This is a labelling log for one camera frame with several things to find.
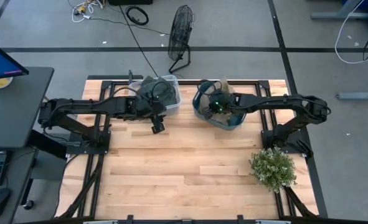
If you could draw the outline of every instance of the butcher block tabletop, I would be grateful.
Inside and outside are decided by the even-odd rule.
[[[288,93],[284,80],[269,82],[273,96]],[[83,99],[99,99],[101,83],[102,80],[87,80]],[[237,215],[243,215],[244,219],[278,218],[274,194],[249,175],[248,160],[263,147],[260,112],[248,114],[237,129],[225,131],[195,116],[192,99],[196,85],[179,88],[182,96],[179,113],[164,118],[166,130],[159,134],[152,133],[150,121],[111,119],[110,150],[103,163],[95,218],[125,220],[127,215],[134,215],[136,220],[234,220]],[[239,93],[256,93],[252,85],[233,88]],[[128,90],[122,90],[116,96],[127,94]],[[275,113],[278,123],[294,116],[291,110]],[[91,126],[95,116],[80,115],[78,120]],[[293,190],[310,211],[318,214],[305,159],[301,154],[290,157],[297,175]],[[87,158],[80,155],[67,166],[56,216],[66,211],[81,190]],[[288,215],[285,193],[281,194]]]

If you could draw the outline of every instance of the concrete floor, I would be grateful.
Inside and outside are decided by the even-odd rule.
[[[70,0],[73,5],[79,0]],[[189,44],[197,47],[278,47],[267,1],[154,0],[141,6],[148,27],[169,32],[176,9],[188,4],[196,13]],[[311,11],[337,11],[340,1],[274,0],[286,47],[332,48],[341,21],[312,21]],[[123,21],[120,13],[95,8],[94,18]],[[143,47],[168,45],[168,38],[133,28]],[[368,39],[364,21],[349,21],[340,47],[363,47]],[[104,21],[71,21],[66,0],[11,0],[0,18],[0,47],[135,47],[126,26]],[[172,63],[166,52],[146,52],[159,74]],[[140,52],[19,53],[10,55],[25,66],[55,68],[47,96],[80,98],[88,75],[153,75]],[[326,100],[333,113],[328,121],[310,125],[323,196],[331,218],[368,220],[368,102],[338,101],[339,91],[368,91],[368,62],[342,63],[333,53],[289,53],[298,92]],[[342,54],[347,60],[362,55]],[[185,78],[286,79],[279,52],[193,52]],[[50,218],[56,205],[57,180],[34,184],[30,198],[39,205],[19,209],[16,222]]]

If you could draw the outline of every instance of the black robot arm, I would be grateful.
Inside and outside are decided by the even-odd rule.
[[[297,116],[285,124],[278,124],[272,134],[264,139],[265,147],[287,145],[289,135],[307,124],[320,124],[326,121],[330,109],[328,104],[315,96],[283,95],[255,96],[244,93],[222,93],[215,90],[209,95],[209,107],[203,111],[207,118],[214,113],[253,113],[258,110],[289,109]]]
[[[125,121],[150,119],[154,125],[153,133],[157,134],[164,131],[163,116],[159,114],[166,107],[158,100],[148,99],[136,96],[115,96],[103,101],[53,99],[41,105],[38,122],[42,128],[60,126],[95,144],[102,143],[100,130],[88,127],[68,114],[105,114]]]

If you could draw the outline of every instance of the green plant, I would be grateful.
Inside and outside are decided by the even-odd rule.
[[[281,186],[296,184],[295,163],[292,158],[280,151],[280,148],[262,150],[252,154],[253,173],[269,191],[278,193]]]

